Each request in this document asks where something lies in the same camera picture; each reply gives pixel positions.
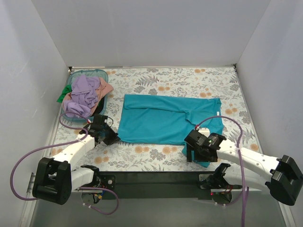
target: robotic arm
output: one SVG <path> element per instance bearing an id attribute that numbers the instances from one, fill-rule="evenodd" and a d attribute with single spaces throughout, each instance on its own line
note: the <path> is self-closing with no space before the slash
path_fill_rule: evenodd
<path id="1" fill-rule="evenodd" d="M 34 197 L 62 205 L 72 191 L 82 186 L 114 189 L 111 182 L 115 177 L 101 177 L 99 169 L 94 166 L 85 165 L 75 170 L 76 163 L 93 149 L 96 143 L 102 141 L 111 145 L 119 140 L 117 133 L 106 122 L 106 116 L 96 115 L 86 139 L 68 146 L 52 158 L 44 157 L 40 160 L 33 187 Z M 192 130 L 185 141 L 188 162 L 192 159 L 198 162 L 217 162 L 218 158 L 231 162 L 221 163 L 206 179 L 199 179 L 198 184 L 202 189 L 242 185 L 238 149 L 232 141 L 216 133 L 203 134 L 201 130 Z M 291 157 L 284 155 L 280 159 L 246 148 L 241 149 L 241 154 L 248 187 L 269 190 L 276 200 L 286 205 L 294 205 L 303 186 L 303 174 Z"/>

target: gray wall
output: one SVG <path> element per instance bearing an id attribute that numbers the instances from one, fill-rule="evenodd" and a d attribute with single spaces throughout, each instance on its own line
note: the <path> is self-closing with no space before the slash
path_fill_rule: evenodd
<path id="1" fill-rule="evenodd" d="M 303 169 L 303 1 L 272 0 L 238 64 L 265 154 L 292 156 Z M 303 226 L 303 192 L 291 207 Z"/>
<path id="2" fill-rule="evenodd" d="M 0 226 L 19 224 L 24 202 L 9 188 L 18 159 L 46 144 L 67 67 L 30 0 L 0 0 Z M 25 196 L 42 152 L 26 159 L 15 186 Z"/>
<path id="3" fill-rule="evenodd" d="M 270 0 L 32 0 L 68 66 L 238 62 Z"/>

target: gray floor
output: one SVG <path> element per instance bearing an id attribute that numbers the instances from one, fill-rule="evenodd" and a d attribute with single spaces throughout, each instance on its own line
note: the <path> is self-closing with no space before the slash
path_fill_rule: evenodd
<path id="1" fill-rule="evenodd" d="M 80 193 L 57 205 L 38 201 L 31 227 L 237 227 L 241 221 L 242 202 L 220 207 L 196 199 L 124 199 L 110 216 L 101 215 L 81 205 Z M 101 201 L 97 207 L 110 211 L 116 201 Z M 285 227 L 278 205 L 270 195 L 250 192 L 246 212 L 246 227 Z"/>

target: pink cloth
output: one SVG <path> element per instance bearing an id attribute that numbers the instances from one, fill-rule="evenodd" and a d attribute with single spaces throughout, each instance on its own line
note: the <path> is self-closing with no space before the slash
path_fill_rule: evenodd
<path id="1" fill-rule="evenodd" d="M 97 93 L 97 96 L 98 96 L 98 102 L 95 103 L 95 105 L 90 109 L 90 116 L 95 112 L 100 100 L 109 92 L 113 91 L 114 88 L 113 86 L 111 86 L 110 84 L 108 84 L 107 82 L 105 82 L 105 80 L 102 78 L 102 77 L 99 77 L 99 80 L 100 80 L 100 86 L 96 89 L 96 93 Z M 64 105 L 64 101 L 68 101 L 68 100 L 71 100 L 71 92 L 70 93 L 67 93 L 66 96 L 64 97 L 63 99 L 63 105 Z"/>

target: green cloth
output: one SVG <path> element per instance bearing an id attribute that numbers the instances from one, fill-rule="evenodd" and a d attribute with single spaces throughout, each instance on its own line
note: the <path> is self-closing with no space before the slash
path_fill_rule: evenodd
<path id="1" fill-rule="evenodd" d="M 62 103 L 64 97 L 66 96 L 67 93 L 71 92 L 71 84 L 66 85 L 66 87 L 63 89 L 62 94 L 60 95 L 60 97 L 58 98 L 57 102 L 58 103 Z"/>

